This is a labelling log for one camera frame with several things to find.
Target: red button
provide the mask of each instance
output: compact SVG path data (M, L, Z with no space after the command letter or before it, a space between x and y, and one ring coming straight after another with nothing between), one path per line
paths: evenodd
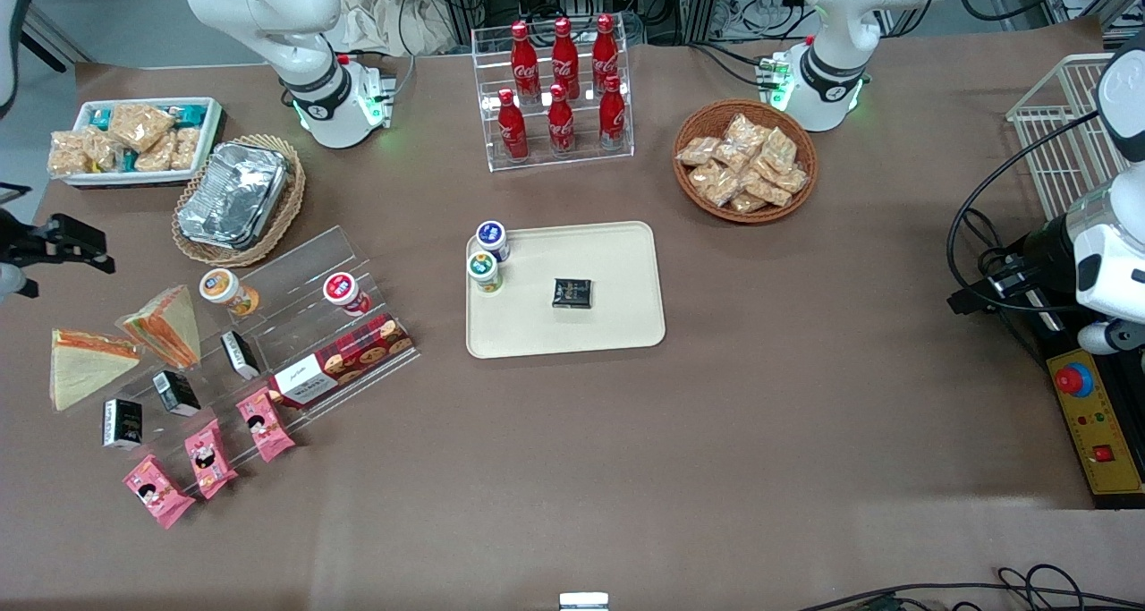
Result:
M1081 372L1074 367L1063 367L1053 375L1053 382L1067 395L1076 395L1085 386Z

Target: red emergency stop button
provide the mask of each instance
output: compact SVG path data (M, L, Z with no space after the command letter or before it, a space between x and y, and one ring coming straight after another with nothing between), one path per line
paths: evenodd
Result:
M1053 374L1053 383L1067 395L1084 398L1093 390L1093 375L1084 365L1071 363Z

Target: sandwich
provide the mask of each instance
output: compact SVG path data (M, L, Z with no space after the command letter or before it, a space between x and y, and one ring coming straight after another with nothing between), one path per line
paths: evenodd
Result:
M129 339L86 331L52 331L52 403L63 411L140 363Z
M187 370L199 363L199 328L187 285L159 293L142 310L119 318L116 325L172 367Z

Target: acrylic bottle rack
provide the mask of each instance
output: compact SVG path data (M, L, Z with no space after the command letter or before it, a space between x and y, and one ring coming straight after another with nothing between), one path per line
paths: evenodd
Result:
M143 445L129 452L121 449L104 449L103 452L119 453L127 460L125 475L143 457L153 453L163 463L167 476L183 492L197 492L190 460L183 449L184 439L202 430L212 419L218 419L226 457L234 467L242 466L258 457L251 433L236 407L242 399L268 386L275 371L289 367L380 314L389 314L401 320L397 314L389 310L372 276L364 271L366 262L347 239L342 228L335 227L240 277L243 285L256 289L260 301L258 309L248 317L231 317L230 328L242 334L248 343L261 373L253 380L243 379L235 373L219 339L221 331L204 338L199 365L179 371L191 383L200 404L202 411L196 415L177 416L164 410L151 378L159 371L173 367L164 365L150 351L145 352L140 365L129 373L120 375L113 383L87 396L63 414L90 419L94 430L103 415L103 403L106 399L139 403L143 407ZM361 289L370 294L372 307L369 312L352 318L323 297L323 281L331 272L337 271L352 272ZM204 314L222 308L210 306L196 296L195 309L202 333L205 330L204 323L210 320ZM413 333L410 333L410 338L413 339ZM292 410L278 404L278 416L287 433L301 430L417 357L417 347L401 350L308 410ZM97 443L97 438L93 434L93 443Z
M553 41L555 33L552 21L529 24L529 39L537 51L537 72L540 74L542 102L537 105L521 105L524 114L524 130L529 140L529 158L523 162L511 162L508 151L500 137L497 111L499 89L510 88L516 93L510 51L513 37L510 27L482 27L473 30L473 71L477 80L477 109L481 127L485 135L485 154L490 170L510 170L528 166L548 164L584 162L589 159L630 158L635 150L632 125L632 86L629 78L629 41L624 31L623 15L613 15L616 23L616 73L621 77L621 95L624 96L624 145L621 150L605 150L600 145L600 98L592 90L592 45L597 40L597 22L593 18L572 19L572 41L577 48L578 80L581 97L569 101L572 109L572 126L576 143L563 158L555 158L548 146L548 105L553 84Z

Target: pink snack package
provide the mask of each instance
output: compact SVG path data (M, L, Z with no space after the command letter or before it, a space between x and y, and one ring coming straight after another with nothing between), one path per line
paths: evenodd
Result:
M237 407L246 421L246 427L251 429L254 447L259 449L262 461L270 461L284 449L294 445L294 441L286 436L286 430L283 430L282 423L278 422L275 404L270 403L270 388L261 388L247 396Z
M222 455L222 435L219 433L218 419L184 441L183 447L187 449L187 457L191 460L195 481L199 483L203 497L213 498L223 484L238 477L238 474L230 468L227 458Z
M153 453L149 453L142 463L124 477L124 485L143 501L148 513L164 529L169 529L195 503L192 498L179 492L179 487L164 475Z

